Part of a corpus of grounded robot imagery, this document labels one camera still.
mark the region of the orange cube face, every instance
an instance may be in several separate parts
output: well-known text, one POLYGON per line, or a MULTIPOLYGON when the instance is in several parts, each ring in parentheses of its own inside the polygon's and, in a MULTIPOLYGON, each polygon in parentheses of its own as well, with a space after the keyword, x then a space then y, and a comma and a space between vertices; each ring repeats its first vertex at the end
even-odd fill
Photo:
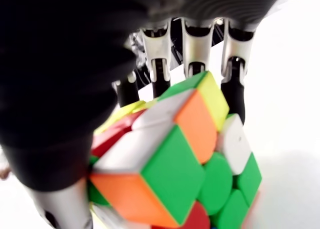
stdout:
POLYGON ((139 174, 92 174, 90 180, 123 218, 170 228, 179 226, 139 174))
POLYGON ((175 115, 174 122, 180 126, 199 162, 209 161, 216 147, 218 132, 197 90, 175 115))

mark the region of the rubik's cube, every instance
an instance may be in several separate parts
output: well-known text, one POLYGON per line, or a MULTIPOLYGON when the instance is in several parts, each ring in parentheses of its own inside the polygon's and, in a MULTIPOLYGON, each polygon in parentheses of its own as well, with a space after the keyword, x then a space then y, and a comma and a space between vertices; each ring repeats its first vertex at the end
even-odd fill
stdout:
POLYGON ((240 117, 228 112, 202 72, 114 113, 92 145, 96 214, 127 229, 239 229, 262 177, 240 117))

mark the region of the white background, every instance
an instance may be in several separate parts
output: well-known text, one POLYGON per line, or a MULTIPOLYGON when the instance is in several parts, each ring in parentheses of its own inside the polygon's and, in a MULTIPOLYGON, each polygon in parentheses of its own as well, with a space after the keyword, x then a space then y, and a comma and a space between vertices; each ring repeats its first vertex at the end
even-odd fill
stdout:
MULTIPOLYGON (((245 78, 244 129, 260 166, 247 229, 320 228, 320 0, 290 0, 257 29, 245 78)), ((211 50, 220 83, 223 43, 211 50)), ((183 80, 182 67, 172 82, 183 80)), ((140 91, 151 100, 151 87, 140 91)), ((48 229, 14 176, 0 181, 1 229, 48 229)))

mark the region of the cube corner piece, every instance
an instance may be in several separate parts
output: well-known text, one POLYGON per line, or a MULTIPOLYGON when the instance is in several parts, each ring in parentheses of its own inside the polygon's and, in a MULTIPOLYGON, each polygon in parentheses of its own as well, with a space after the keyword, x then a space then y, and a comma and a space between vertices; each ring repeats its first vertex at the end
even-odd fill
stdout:
POLYGON ((91 181, 122 217, 162 227, 184 223, 204 180, 181 130, 169 122, 128 132, 94 168, 91 181))
POLYGON ((252 151, 238 114, 225 120, 218 135, 216 151, 225 156, 233 175, 243 172, 252 151))

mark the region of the robotic hand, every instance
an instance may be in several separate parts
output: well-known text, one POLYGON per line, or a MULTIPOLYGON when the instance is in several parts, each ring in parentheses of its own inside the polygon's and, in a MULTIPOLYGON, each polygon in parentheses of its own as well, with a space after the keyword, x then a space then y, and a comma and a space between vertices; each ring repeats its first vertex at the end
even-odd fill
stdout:
POLYGON ((143 32, 154 96, 170 86, 170 18, 183 17, 184 73, 208 70, 213 20, 226 18, 221 89, 245 120, 255 30, 276 0, 0 0, 0 143, 40 215, 92 229, 86 176, 93 131, 129 80, 129 34, 143 32))

